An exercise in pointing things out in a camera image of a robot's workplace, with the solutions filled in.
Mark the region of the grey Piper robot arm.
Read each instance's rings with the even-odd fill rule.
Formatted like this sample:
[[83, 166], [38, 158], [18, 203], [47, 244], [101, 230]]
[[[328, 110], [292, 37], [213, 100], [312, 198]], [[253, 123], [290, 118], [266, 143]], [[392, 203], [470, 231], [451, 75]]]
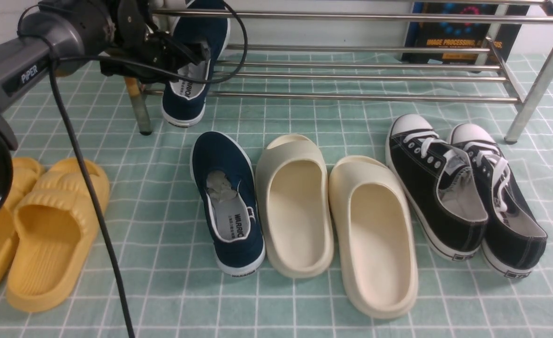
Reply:
[[177, 41], [161, 31], [147, 0], [41, 0], [26, 11], [17, 36], [0, 45], [0, 209], [13, 180], [15, 133], [2, 114], [47, 75], [65, 77], [92, 56], [118, 57], [107, 75], [147, 83], [172, 80], [183, 66], [209, 58], [205, 38]]

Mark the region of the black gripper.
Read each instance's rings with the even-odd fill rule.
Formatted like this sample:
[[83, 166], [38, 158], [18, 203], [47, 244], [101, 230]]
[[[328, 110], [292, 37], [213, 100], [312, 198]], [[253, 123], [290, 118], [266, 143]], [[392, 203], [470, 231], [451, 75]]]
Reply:
[[132, 62], [100, 61], [103, 75], [131, 77], [143, 84], [165, 83], [182, 67], [200, 65], [210, 57], [207, 38], [177, 41], [154, 23], [148, 0], [106, 0], [114, 24], [110, 56]]

